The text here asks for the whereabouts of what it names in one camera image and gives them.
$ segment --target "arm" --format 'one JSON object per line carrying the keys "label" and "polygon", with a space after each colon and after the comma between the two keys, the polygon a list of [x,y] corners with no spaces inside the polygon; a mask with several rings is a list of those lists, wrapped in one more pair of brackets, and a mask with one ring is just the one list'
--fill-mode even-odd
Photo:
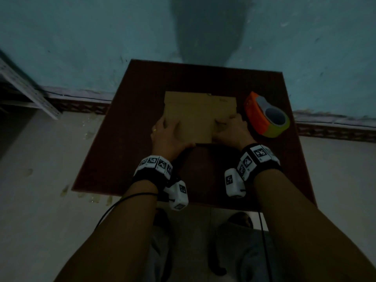
{"label": "arm", "polygon": [[[167,128],[163,124],[162,117],[152,128],[152,154],[172,161],[194,144],[174,137],[178,122]],[[158,189],[142,180],[132,184],[123,197],[143,192],[157,194]],[[139,281],[150,246],[156,203],[156,196],[141,195],[116,206],[68,260],[55,281]]]}
{"label": "arm", "polygon": [[[256,141],[240,115],[213,139],[242,150]],[[279,170],[253,182],[270,236],[286,270],[298,281],[376,281],[376,269],[329,219]]]}

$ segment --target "orange tape dispenser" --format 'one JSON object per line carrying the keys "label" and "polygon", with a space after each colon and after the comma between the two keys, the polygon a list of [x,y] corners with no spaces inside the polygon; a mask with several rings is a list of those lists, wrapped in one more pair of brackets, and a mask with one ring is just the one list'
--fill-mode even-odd
{"label": "orange tape dispenser", "polygon": [[263,136],[277,137],[290,126],[284,111],[253,91],[244,102],[244,110],[256,132]]}

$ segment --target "cardboard box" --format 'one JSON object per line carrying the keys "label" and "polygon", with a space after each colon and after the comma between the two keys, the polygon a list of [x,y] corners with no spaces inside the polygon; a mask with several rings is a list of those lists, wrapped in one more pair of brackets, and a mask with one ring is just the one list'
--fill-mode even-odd
{"label": "cardboard box", "polygon": [[212,96],[190,92],[169,92],[165,94],[164,116],[168,125],[180,120],[176,137],[182,141],[211,143],[212,133],[223,130],[216,118],[228,118],[236,114],[236,98]]}

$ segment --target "tabletop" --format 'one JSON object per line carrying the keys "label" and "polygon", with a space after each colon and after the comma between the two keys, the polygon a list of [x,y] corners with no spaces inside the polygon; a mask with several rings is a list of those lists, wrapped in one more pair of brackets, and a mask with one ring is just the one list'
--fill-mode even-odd
{"label": "tabletop", "polygon": [[[282,109],[290,127],[277,138],[257,134],[279,158],[285,175],[314,204],[315,197],[281,72],[131,60],[105,119],[93,141],[72,190],[122,196],[141,159],[150,155],[151,127],[164,110],[166,91],[211,93],[237,99],[237,112],[247,117],[243,103],[251,91]],[[173,162],[186,183],[190,204],[256,211],[250,186],[242,199],[226,195],[224,171],[235,167],[239,152],[225,146],[199,144]],[[167,201],[162,193],[159,200]]]}

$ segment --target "person's right arm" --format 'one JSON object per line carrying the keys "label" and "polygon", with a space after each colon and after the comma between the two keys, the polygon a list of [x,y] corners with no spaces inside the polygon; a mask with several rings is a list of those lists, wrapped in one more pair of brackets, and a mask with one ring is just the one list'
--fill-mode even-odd
{"label": "person's right arm", "polygon": [[[219,120],[217,142],[242,150],[256,141],[239,114]],[[279,170],[253,182],[270,236],[286,270],[298,281],[376,281],[376,269],[358,247]]]}

